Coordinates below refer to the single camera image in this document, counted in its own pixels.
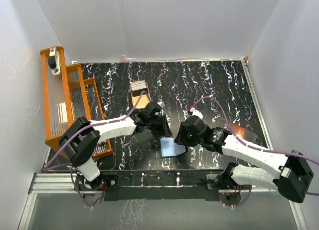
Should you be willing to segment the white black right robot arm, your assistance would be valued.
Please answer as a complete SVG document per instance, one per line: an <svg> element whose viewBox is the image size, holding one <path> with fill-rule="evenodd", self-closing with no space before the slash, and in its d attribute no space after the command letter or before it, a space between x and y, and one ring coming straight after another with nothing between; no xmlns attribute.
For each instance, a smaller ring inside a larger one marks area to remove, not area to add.
<svg viewBox="0 0 319 230"><path fill-rule="evenodd" d="M313 171L300 152L280 154L274 150L263 150L227 129L209 127L196 115L181 122L174 141L185 147L200 145L210 152L232 156L251 164L247 167L229 163L221 175L208 180L211 185L229 189L254 185L276 190L286 199L302 203L314 177Z"/></svg>

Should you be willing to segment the white stack of cards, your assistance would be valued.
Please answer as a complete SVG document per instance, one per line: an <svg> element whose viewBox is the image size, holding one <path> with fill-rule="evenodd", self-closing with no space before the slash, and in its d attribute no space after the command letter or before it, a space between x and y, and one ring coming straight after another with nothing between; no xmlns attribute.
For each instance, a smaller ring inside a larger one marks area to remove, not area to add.
<svg viewBox="0 0 319 230"><path fill-rule="evenodd" d="M147 83L145 81L135 81L130 85L132 91L147 89Z"/></svg>

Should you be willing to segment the blue credit card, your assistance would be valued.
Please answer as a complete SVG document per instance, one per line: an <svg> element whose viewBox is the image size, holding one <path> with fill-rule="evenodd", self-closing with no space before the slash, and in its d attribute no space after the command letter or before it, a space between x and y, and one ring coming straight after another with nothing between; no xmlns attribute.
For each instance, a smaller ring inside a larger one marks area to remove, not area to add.
<svg viewBox="0 0 319 230"><path fill-rule="evenodd" d="M162 158L172 158L187 152L187 147L178 145L173 137L164 137L160 139L160 156Z"/></svg>

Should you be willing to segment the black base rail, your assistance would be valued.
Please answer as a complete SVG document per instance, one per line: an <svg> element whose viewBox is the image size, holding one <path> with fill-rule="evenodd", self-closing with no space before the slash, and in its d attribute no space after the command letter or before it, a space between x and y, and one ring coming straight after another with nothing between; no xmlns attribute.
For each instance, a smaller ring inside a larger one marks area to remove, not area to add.
<svg viewBox="0 0 319 230"><path fill-rule="evenodd" d="M241 194L248 186L216 186L220 170L122 170L102 171L93 182L75 175L76 186L85 195L97 193L105 201L187 200L218 201L223 192Z"/></svg>

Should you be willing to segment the orange tiered acrylic rack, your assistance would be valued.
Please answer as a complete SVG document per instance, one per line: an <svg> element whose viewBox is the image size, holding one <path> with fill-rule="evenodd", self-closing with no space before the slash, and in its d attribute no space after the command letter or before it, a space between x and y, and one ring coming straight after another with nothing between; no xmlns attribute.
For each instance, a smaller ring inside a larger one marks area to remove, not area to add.
<svg viewBox="0 0 319 230"><path fill-rule="evenodd" d="M43 49L40 55L45 143L58 151L60 137L77 118L84 116L88 120L103 120L104 115L95 79L85 79L80 64L67 66L63 47L55 47L59 51L60 75L52 75L48 66L51 48Z"/></svg>

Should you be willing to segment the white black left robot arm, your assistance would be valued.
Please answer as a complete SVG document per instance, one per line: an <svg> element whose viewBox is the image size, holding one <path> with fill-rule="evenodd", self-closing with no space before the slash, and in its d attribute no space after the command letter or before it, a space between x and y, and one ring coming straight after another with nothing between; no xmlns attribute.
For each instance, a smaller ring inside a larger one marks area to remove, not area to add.
<svg viewBox="0 0 319 230"><path fill-rule="evenodd" d="M59 139L59 147L71 165L86 179L93 190L103 183L100 170L92 154L97 145L121 136L131 136L149 130L154 137L171 137L166 115L162 112L165 104L150 102L143 109L132 109L127 115L103 121L89 121L80 117Z"/></svg>

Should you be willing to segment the white device on rack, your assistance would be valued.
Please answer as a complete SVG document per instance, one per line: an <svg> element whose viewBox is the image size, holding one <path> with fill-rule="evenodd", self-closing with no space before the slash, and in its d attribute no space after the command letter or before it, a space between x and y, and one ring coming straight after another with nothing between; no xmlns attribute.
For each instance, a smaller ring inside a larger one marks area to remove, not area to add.
<svg viewBox="0 0 319 230"><path fill-rule="evenodd" d="M59 51L56 47L52 47L49 52L48 66L51 70L51 74L58 76L61 73Z"/></svg>

